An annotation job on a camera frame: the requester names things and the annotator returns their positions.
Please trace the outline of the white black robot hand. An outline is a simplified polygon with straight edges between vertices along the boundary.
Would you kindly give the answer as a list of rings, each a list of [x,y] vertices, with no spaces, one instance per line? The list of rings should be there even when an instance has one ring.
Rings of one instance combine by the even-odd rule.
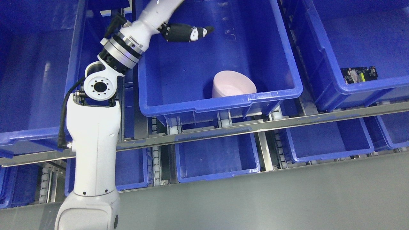
[[[172,15],[182,5],[182,0],[151,0],[132,23],[136,31],[148,40],[153,35],[162,35],[167,42],[195,42],[215,31],[213,26],[193,26],[170,22]]]

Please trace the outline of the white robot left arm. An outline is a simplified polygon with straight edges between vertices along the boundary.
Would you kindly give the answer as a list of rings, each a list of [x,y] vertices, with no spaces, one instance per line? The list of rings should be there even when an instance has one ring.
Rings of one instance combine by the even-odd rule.
[[[76,155],[73,191],[61,205],[56,230],[114,230],[120,198],[115,164],[121,105],[115,99],[118,77],[136,66],[158,33],[156,17],[134,22],[115,18],[101,41],[97,61],[67,92],[62,106],[58,146],[68,148],[65,130]]]

